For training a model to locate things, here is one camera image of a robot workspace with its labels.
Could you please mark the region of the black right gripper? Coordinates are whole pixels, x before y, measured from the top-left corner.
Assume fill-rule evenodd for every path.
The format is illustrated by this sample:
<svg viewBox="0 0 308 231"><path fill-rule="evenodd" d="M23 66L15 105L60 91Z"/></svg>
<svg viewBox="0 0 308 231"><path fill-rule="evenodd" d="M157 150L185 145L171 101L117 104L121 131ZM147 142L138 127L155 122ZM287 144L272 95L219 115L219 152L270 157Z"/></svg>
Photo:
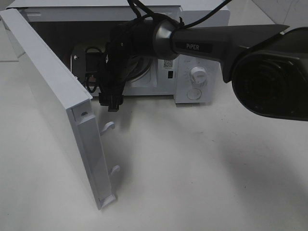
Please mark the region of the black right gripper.
<svg viewBox="0 0 308 231"><path fill-rule="evenodd" d="M123 104L123 90L126 82L128 58L121 51L113 49L112 43L105 44L105 51L98 60L99 103L107 106L108 112L117 112Z"/></svg>

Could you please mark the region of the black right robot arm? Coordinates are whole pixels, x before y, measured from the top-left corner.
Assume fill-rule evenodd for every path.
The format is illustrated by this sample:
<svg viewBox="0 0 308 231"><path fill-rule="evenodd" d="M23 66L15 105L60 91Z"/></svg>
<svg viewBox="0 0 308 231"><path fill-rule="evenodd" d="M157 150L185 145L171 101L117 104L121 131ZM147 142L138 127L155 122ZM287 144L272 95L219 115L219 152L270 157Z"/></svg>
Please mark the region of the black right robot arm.
<svg viewBox="0 0 308 231"><path fill-rule="evenodd" d="M223 81L249 111L264 117L308 118L308 29L287 25L190 28L154 13L116 25L98 61L99 103L116 112L141 57L187 55L220 63Z"/></svg>

